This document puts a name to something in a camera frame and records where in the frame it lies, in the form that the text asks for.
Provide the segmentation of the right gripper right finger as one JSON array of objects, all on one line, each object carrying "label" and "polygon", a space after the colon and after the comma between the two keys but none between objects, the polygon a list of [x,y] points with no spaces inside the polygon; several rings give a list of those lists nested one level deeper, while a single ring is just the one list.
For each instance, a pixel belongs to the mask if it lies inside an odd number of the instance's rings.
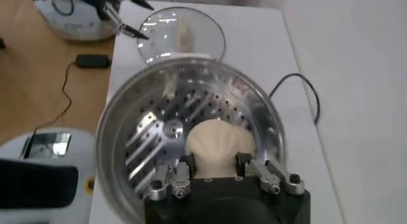
[{"label": "right gripper right finger", "polygon": [[254,176],[259,180],[260,188],[272,195],[281,190],[291,195],[303,195],[305,183],[299,174],[293,174],[276,160],[265,160],[264,163],[253,159],[250,153],[237,153],[237,176]]}]

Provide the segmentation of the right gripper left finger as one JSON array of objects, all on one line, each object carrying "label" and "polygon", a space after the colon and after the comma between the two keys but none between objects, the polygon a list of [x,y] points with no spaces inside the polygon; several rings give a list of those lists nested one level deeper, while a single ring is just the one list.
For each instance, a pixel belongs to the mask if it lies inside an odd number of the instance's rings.
[{"label": "right gripper left finger", "polygon": [[159,165],[148,186],[148,198],[161,201],[171,194],[183,200],[191,193],[194,175],[195,158],[192,153],[182,156],[174,168],[168,163]]}]

